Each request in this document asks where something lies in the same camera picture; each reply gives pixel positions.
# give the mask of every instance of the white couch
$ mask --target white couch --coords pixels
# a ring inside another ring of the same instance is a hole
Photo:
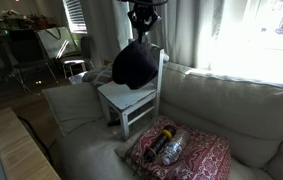
[[[58,91],[67,89],[72,93],[59,93],[63,97],[58,99]],[[72,112],[85,112],[88,116],[96,111],[87,108],[92,101],[98,104],[96,90],[89,83],[44,92],[60,126],[60,112],[67,116],[72,116]],[[74,96],[94,98],[73,100]],[[65,102],[68,109],[60,108]],[[76,102],[79,105],[72,111]],[[283,180],[283,84],[222,76],[167,63],[163,71],[160,113],[228,138],[232,155],[229,179]],[[67,119],[66,123],[68,126],[71,121]],[[138,178],[114,149],[133,144],[142,132],[141,127],[144,129],[149,122],[134,125],[134,135],[127,142],[122,141],[119,127],[107,127],[106,123],[103,118],[80,120],[80,125],[66,137],[58,135],[67,179]]]

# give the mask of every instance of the cord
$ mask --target cord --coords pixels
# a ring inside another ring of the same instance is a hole
[[[132,3],[137,3],[137,4],[142,4],[142,5],[148,5],[148,6],[161,6],[163,4],[168,3],[169,0],[165,0],[163,2],[159,2],[159,3],[148,3],[148,2],[143,2],[143,1],[139,1],[139,0],[128,0],[129,2]]]
[[[34,137],[38,140],[39,144],[42,146],[42,148],[45,150],[47,156],[48,156],[48,160],[51,164],[52,167],[54,167],[54,164],[53,164],[53,159],[52,159],[52,156],[50,154],[50,151],[49,149],[47,148],[47,146],[45,146],[45,144],[41,141],[41,139],[38,137],[37,133],[34,131],[32,125],[29,123],[29,121],[27,121],[26,119],[20,117],[20,116],[17,116],[22,122],[26,123],[30,130],[32,131]]]

